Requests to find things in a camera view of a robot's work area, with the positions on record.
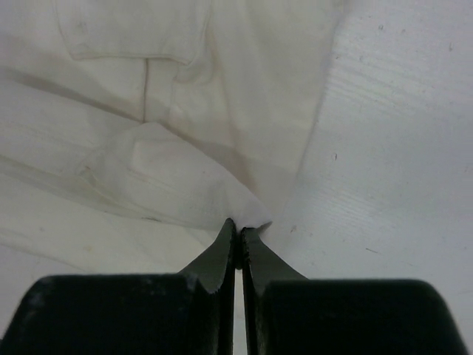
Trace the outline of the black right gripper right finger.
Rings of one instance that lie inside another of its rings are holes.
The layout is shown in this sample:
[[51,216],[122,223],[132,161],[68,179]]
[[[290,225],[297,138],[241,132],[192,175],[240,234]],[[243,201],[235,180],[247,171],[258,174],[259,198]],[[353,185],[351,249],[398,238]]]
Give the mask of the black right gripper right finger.
[[244,229],[250,354],[466,354],[439,293],[420,280],[310,280]]

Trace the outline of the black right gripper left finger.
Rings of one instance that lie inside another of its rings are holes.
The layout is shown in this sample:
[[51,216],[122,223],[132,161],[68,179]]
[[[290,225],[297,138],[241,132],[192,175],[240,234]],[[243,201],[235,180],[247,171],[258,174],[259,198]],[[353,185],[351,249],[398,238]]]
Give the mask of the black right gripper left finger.
[[3,354],[231,354],[236,226],[173,274],[54,275],[35,282]]

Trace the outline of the white t shirt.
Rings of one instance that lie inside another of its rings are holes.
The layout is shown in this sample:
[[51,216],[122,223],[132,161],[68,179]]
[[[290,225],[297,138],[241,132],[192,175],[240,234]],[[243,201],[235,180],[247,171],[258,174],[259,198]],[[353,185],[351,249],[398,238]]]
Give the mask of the white t shirt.
[[343,1],[3,1],[1,243],[171,271],[282,212]]

